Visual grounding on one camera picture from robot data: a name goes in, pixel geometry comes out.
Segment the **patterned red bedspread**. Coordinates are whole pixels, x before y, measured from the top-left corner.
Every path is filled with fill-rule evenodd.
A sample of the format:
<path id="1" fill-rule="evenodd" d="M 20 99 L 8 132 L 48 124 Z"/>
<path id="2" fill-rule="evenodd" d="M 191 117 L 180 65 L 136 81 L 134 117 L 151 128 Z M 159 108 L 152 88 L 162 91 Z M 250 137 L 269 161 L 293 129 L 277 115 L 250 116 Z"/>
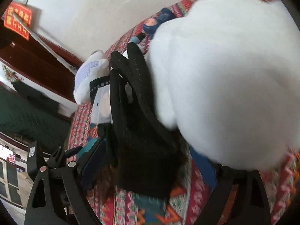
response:
<path id="1" fill-rule="evenodd" d="M 196 1 L 198 0 L 182 0 L 169 8 L 177 17 L 184 17 Z M 135 36 L 142 31 L 142 24 L 143 21 L 120 37 L 107 50 L 105 56 L 108 57 L 115 50 L 124 52 L 130 36 Z M 71 124 L 69 148 L 84 146 L 93 137 L 97 137 L 97 127 L 91 124 L 91 113 L 90 102 L 78 106 Z M 87 200 L 103 224 L 193 224 L 204 209 L 211 195 L 211 189 L 205 184 L 200 171 L 190 158 L 183 173 L 183 177 L 179 178 L 179 184 L 172 190 L 167 214 L 165 217 L 154 215 L 153 221 L 150 221 L 150 217 L 146 218 L 146 210 L 134 203 L 133 193 L 123 189 L 115 189 L 115 195 L 113 194 L 106 203 L 102 204 L 100 186 L 96 186 L 88 191 Z M 288 151 L 284 160 L 271 169 L 260 171 L 260 176 L 269 201 L 271 224 L 278 224 L 279 218 L 290 205 L 292 198 L 296 196 L 296 189 L 298 189 L 296 183 L 299 180 L 299 152 Z M 231 189 L 229 201 L 218 224 L 224 224 L 229 217 L 236 192 L 237 186 Z"/>

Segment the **small white purple plush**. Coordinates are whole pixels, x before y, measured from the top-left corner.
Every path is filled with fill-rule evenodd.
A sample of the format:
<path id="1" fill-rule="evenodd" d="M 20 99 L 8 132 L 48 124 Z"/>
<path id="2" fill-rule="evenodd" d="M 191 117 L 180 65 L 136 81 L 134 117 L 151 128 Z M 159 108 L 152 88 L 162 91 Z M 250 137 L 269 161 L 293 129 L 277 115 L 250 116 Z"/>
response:
<path id="1" fill-rule="evenodd" d="M 102 50 L 95 51 L 78 69 L 73 91 L 76 104 L 83 105 L 90 100 L 89 84 L 98 78 L 108 76 L 109 61 Z"/>

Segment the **blue haired doll figure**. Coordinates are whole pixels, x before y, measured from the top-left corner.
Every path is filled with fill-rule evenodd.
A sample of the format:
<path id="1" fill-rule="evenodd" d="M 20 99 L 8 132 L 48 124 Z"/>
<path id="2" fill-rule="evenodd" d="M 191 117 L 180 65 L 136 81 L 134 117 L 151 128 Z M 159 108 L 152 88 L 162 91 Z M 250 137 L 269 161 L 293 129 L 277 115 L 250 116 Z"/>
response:
<path id="1" fill-rule="evenodd" d="M 163 23 L 175 19 L 176 16 L 168 8 L 161 9 L 157 17 L 149 18 L 143 25 L 143 30 L 146 34 L 149 35 L 149 38 L 152 39 L 156 30 Z"/>

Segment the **red paper sign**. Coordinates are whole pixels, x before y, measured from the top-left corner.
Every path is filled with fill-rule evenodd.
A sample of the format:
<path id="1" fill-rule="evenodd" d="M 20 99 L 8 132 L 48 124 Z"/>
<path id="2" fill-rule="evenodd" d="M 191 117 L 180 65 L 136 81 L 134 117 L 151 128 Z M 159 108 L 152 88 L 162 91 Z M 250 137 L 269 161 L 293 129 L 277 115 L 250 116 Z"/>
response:
<path id="1" fill-rule="evenodd" d="M 33 12 L 30 8 L 22 4 L 12 2 L 4 13 L 4 27 L 19 34 L 26 40 L 29 40 L 29 32 L 23 25 L 29 28 L 32 17 Z"/>

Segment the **large white plush toy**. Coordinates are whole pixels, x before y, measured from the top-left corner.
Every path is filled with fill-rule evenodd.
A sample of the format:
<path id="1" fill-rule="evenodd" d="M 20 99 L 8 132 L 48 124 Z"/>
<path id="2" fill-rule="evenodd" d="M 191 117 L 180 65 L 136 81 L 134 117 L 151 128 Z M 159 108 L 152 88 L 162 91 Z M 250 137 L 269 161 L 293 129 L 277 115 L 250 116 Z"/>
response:
<path id="1" fill-rule="evenodd" d="M 280 0 L 199 0 L 147 61 L 158 120 L 197 153 L 255 170 L 299 150 L 299 30 Z"/>

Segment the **teal hair brush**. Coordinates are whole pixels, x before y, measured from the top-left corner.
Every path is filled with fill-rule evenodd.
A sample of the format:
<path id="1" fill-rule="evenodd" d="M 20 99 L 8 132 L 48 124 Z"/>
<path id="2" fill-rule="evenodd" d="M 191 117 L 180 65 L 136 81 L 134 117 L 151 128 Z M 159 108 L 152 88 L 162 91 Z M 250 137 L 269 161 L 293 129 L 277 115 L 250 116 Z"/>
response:
<path id="1" fill-rule="evenodd" d="M 80 157 L 86 153 L 89 152 L 90 149 L 94 146 L 94 144 L 98 141 L 98 139 L 91 139 L 87 142 L 86 145 L 83 146 L 83 148 L 77 153 L 76 155 L 76 161 L 80 159 Z"/>

